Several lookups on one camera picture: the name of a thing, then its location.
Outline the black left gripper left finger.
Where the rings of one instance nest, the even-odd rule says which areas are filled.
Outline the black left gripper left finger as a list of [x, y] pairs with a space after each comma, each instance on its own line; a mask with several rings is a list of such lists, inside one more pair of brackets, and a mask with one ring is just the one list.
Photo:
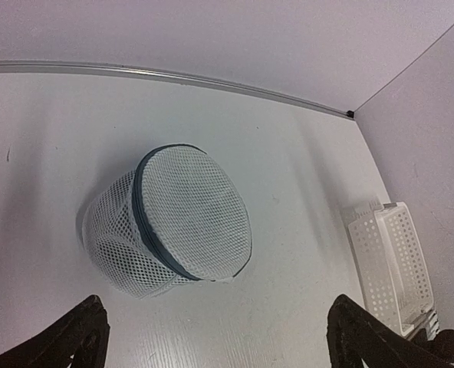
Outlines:
[[38, 335], [0, 354], [0, 367], [103, 367], [109, 336], [107, 311], [92, 294]]

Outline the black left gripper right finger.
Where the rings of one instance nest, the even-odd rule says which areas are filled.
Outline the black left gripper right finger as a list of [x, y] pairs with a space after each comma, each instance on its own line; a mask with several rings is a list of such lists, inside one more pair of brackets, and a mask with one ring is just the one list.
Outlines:
[[341, 294], [327, 314], [332, 367], [453, 367], [454, 330], [407, 340]]

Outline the white mesh laundry bag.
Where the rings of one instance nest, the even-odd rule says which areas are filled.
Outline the white mesh laundry bag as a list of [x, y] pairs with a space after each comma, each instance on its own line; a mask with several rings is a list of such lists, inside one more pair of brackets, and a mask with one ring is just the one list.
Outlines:
[[86, 208], [82, 245], [119, 291], [136, 298], [235, 278], [252, 256], [242, 197], [222, 167], [185, 143], [148, 152]]

